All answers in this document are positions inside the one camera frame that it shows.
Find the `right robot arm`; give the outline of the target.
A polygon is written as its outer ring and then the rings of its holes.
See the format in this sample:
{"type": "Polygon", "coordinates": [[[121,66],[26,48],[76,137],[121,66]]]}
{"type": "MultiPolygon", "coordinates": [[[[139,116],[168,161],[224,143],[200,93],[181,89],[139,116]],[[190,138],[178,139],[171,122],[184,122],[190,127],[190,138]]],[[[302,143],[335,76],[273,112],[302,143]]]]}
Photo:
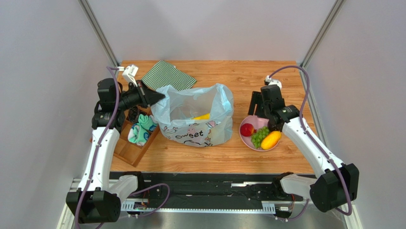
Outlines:
{"type": "Polygon", "coordinates": [[[294,105],[286,105],[277,85],[266,85],[251,96],[249,115],[267,121],[272,131],[288,137],[304,155],[315,178],[292,172],[278,175],[272,181],[274,196],[284,198],[294,194],[313,202],[321,212],[344,204],[350,205],[358,193],[359,170],[336,157],[310,129],[302,112],[294,105]]]}

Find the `red peach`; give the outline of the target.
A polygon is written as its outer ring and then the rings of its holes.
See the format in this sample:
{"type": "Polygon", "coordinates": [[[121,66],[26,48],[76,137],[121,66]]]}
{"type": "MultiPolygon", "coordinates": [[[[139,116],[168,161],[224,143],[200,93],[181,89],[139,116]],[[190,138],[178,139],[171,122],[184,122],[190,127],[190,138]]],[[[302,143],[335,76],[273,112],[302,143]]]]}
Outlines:
{"type": "Polygon", "coordinates": [[[250,123],[245,123],[240,126],[240,134],[244,137],[250,137],[255,133],[255,128],[250,123]]]}

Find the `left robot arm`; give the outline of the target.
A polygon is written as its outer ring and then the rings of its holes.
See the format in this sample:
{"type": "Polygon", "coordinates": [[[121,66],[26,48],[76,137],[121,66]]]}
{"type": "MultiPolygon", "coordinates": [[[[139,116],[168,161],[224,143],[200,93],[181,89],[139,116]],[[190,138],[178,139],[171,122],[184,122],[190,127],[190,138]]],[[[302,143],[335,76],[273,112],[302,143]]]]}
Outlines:
{"type": "Polygon", "coordinates": [[[66,197],[77,227],[116,222],[122,203],[143,185],[140,172],[123,175],[110,185],[114,150],[125,121],[125,111],[136,106],[148,108],[165,98],[141,80],[131,81],[129,89],[123,91],[115,78],[99,81],[97,93],[99,100],[92,118],[89,159],[78,187],[66,197]]]}

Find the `yellow banana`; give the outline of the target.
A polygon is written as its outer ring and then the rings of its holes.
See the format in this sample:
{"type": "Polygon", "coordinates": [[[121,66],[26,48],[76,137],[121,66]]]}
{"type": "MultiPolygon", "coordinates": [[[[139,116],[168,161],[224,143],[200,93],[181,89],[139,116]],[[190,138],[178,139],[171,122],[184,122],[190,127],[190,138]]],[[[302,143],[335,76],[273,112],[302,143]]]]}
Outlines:
{"type": "Polygon", "coordinates": [[[210,119],[210,113],[200,115],[200,116],[193,118],[193,120],[208,120],[208,119],[210,119]]]}

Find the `light blue plastic bag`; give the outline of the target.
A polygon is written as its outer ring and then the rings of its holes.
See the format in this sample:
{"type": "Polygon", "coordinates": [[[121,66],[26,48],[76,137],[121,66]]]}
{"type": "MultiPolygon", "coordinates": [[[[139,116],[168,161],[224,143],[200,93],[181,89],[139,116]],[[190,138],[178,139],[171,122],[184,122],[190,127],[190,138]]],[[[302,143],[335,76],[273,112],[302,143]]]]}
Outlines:
{"type": "Polygon", "coordinates": [[[152,106],[152,115],[167,139],[194,147],[216,146],[231,139],[234,97],[226,85],[182,91],[168,85],[157,92],[165,98],[152,106]],[[210,119],[193,120],[207,113],[210,119]]]}

